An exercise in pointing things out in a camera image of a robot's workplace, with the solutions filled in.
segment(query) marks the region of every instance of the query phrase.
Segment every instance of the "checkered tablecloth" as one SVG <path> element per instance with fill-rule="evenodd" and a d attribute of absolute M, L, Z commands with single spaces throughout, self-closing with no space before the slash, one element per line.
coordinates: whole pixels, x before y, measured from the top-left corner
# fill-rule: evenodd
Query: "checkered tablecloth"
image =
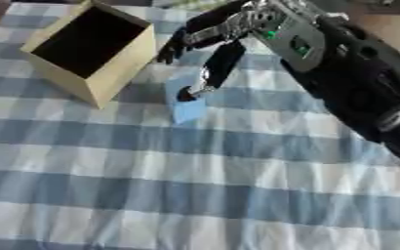
<path fill-rule="evenodd" d="M 185 11 L 123 7 L 158 46 Z M 19 51 L 64 5 L 0 22 L 0 250 L 400 249 L 400 161 L 305 93 L 260 43 L 206 117 L 173 125 L 153 62 L 104 109 L 42 79 Z"/>

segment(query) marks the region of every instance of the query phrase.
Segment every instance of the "blue foam block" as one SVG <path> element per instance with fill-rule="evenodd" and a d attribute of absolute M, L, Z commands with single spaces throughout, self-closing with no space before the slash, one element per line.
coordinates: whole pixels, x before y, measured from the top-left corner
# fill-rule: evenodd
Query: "blue foam block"
<path fill-rule="evenodd" d="M 165 83 L 165 96 L 167 105 L 171 110 L 175 123 L 198 119 L 206 114 L 206 101 L 204 98 L 191 102 L 178 102 L 180 89 L 191 86 L 197 78 L 196 73 L 177 75 Z"/>

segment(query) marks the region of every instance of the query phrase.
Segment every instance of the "black robot forearm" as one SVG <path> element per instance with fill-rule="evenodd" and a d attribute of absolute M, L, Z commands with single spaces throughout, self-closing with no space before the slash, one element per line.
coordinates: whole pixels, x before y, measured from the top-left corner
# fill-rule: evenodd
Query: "black robot forearm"
<path fill-rule="evenodd" d="M 284 67 L 345 125 L 400 156 L 400 53 L 344 19 L 317 22 L 327 42 L 323 62 L 309 72 Z"/>

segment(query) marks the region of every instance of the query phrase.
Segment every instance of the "box wall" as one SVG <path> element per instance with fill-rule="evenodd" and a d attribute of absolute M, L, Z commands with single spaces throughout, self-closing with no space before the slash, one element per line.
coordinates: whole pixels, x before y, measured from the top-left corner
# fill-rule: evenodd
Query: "box wall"
<path fill-rule="evenodd" d="M 97 105 L 84 79 L 33 54 L 26 53 L 26 56 L 37 71 L 45 78 L 55 82 L 57 86 L 61 87 L 66 92 L 90 104 Z"/>
<path fill-rule="evenodd" d="M 155 55 L 154 29 L 153 25 L 150 25 L 117 56 L 87 79 L 98 107 L 102 108 L 110 101 Z"/>

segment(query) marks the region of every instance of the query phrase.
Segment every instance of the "black fingertip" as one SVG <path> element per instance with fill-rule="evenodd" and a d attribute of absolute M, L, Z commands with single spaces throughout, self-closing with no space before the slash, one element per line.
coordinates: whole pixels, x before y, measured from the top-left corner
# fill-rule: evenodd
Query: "black fingertip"
<path fill-rule="evenodd" d="M 166 64 L 171 64 L 171 63 L 173 63 L 173 57 L 167 57 L 167 58 L 165 58 L 165 63 L 166 63 Z"/>

